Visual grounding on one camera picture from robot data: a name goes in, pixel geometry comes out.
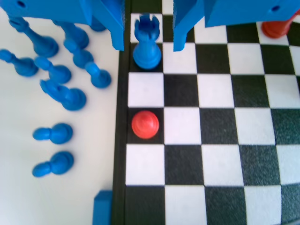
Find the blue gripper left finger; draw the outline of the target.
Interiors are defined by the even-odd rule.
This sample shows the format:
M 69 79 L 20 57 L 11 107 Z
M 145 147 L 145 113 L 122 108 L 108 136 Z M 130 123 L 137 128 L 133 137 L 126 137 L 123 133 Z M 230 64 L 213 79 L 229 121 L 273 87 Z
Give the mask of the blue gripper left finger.
M 2 0 L 0 7 L 10 16 L 86 25 L 95 17 L 110 31 L 113 47 L 124 50 L 123 0 Z

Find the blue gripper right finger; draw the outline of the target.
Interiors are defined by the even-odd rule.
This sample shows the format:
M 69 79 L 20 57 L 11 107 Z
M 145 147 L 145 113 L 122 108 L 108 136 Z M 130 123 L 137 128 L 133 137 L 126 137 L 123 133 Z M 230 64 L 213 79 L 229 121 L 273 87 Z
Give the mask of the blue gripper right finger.
M 187 33 L 202 19 L 206 27 L 284 21 L 300 8 L 298 0 L 175 0 L 173 50 L 183 50 Z

